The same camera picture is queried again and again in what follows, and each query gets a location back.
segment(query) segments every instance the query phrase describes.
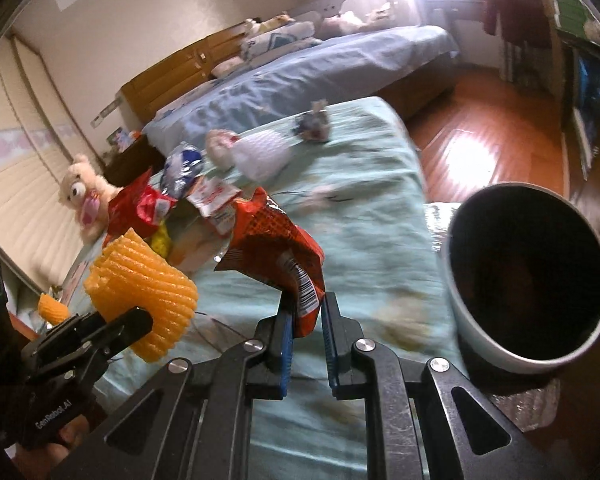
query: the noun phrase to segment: mug rim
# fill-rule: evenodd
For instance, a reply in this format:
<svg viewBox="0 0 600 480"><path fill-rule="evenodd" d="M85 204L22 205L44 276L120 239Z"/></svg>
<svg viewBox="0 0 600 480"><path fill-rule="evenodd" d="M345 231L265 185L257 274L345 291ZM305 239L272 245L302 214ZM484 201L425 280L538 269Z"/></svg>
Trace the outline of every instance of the mug rim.
<svg viewBox="0 0 600 480"><path fill-rule="evenodd" d="M557 194L556 192L554 192L550 189L547 189L545 187L542 187L542 186L536 186L536 184L530 184L528 182L498 182L496 184L491 184L490 186L483 187L482 189L479 189L478 191L473 193L465 202L462 202L460 207L454 213L454 215L451 219L451 222L449 222L449 226L446 231L446 237L445 237L445 241L443 243L442 259L443 259L443 267L444 267L444 273L445 273L444 277L445 277L445 281L446 281L446 286L448 287L448 290L452 296L452 301L453 301L452 308L455 312L458 312L459 314L462 315L464 320L469 323L469 325L472 327L472 329L477 333L478 336L480 336L480 338L482 338L484 340L484 342L489 344L496 352L503 354L506 358L508 358L510 360L514 360L518 364L529 365L530 367L532 367L536 370L538 370L538 369L549 370L550 368L557 368L557 367L563 366L567 363L574 361L575 359L577 359L578 357L583 355L587 350L589 350L589 348L591 348L591 346L593 346L593 343L595 343L595 341L600 336L600 316L598 318L598 322L596 323L595 329L592 330L591 334L589 334L589 337L587 337L586 341L583 342L581 345L579 345L575 350L573 350L563 356L557 357L557 358L530 359L528 357L523 357L523 356L513 353L510 350L507 350L506 348L504 348L504 346L497 343L489 334L487 334L485 332L485 330L480 326L480 324L475 320L474 316L472 316L472 314L469 312L469 309L464 304L464 300L462 299L462 296L460 295L460 292L458 291L458 287L456 286L456 280L454 279L453 272L451 269L449 234L452 232L452 227L456 221L458 211L460 211L462 209L462 206L466 202L471 200L472 197L484 192L485 190L493 189L494 187L527 187L530 189L535 189L538 191L545 192L545 193L559 199L561 202L563 202L565 205L567 205L573 211L575 211L577 213L577 215L585 222L587 227L590 229L590 231L594 235L596 241L598 242L598 247L600 248L600 235L590 224L589 220L576 208L576 206L574 206L571 202L569 202L567 199L565 199L563 196ZM462 330L460 329L460 324L457 323L457 325L458 325L459 332L462 333ZM474 349L474 351L476 351L478 354L480 354L481 357L485 358L487 361L491 362L491 360L487 356L483 355L481 351L479 351L477 348L474 347L474 345L472 344L472 342L469 338L469 335L467 334L466 336L467 336L466 337L467 343L469 343L469 345Z"/></svg>

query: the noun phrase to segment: light blue bed sheet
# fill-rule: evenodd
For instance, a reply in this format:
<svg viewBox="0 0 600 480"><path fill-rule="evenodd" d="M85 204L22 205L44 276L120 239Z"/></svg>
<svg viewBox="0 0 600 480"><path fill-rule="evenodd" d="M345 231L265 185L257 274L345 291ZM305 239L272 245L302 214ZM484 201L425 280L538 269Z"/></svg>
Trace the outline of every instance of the light blue bed sheet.
<svg viewBox="0 0 600 480"><path fill-rule="evenodd" d="M164 155L186 140L200 148L213 128L237 133L311 108L363 98L445 52L456 52L440 27L396 27L334 38L246 73L232 73L206 95L143 132Z"/></svg>
<svg viewBox="0 0 600 480"><path fill-rule="evenodd" d="M444 356L462 369L425 223L420 164L402 121L380 98L331 105L328 113L330 142L296 144L291 163L265 188L323 248L324 281L336 292L343 316L357 319L367 337L399 356L423 362ZM288 134L292 122L286 118L267 128ZM226 177L253 189L235 172ZM77 262L93 261L99 246L85 248ZM213 266L209 262L193 276L198 313L168 358L216 358L277 309L278 291L238 272L213 272ZM92 308L80 286L70 310ZM147 365L123 352L96 384L100 402L116 407L168 358ZM254 402L249 477L364 479L365 464L364 403L333 399L318 320L310 336L294 342L285 400Z"/></svg>

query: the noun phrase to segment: nightstand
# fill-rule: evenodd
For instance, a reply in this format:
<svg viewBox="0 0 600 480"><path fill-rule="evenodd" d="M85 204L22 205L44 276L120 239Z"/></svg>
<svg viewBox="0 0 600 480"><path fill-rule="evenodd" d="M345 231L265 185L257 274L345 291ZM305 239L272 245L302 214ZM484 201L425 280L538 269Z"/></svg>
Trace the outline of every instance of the nightstand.
<svg viewBox="0 0 600 480"><path fill-rule="evenodd" d="M145 135L142 135L107 164L103 175L111 185L124 187L149 168L152 168L152 174L157 173L164 167L164 161L164 156L149 144Z"/></svg>

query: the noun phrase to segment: stuffed toy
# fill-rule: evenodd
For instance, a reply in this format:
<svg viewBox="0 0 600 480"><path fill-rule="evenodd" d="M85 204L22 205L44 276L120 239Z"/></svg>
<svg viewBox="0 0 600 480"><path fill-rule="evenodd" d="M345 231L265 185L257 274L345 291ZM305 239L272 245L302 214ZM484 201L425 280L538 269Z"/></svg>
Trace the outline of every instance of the stuffed toy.
<svg viewBox="0 0 600 480"><path fill-rule="evenodd" d="M86 155L74 157L58 193L59 202L75 211L80 225L80 237L85 244L98 239L109 223L109 202L121 190L112 186L103 176L96 174Z"/></svg>

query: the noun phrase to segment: clothing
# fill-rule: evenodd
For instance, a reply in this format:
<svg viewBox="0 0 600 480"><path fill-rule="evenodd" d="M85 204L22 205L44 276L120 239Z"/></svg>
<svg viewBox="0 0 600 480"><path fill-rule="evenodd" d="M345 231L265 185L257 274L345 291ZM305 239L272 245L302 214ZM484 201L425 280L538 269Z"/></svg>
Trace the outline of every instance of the clothing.
<svg viewBox="0 0 600 480"><path fill-rule="evenodd" d="M496 35L500 17L502 37L517 46L551 47L549 20L542 0L486 0L484 31Z"/></svg>

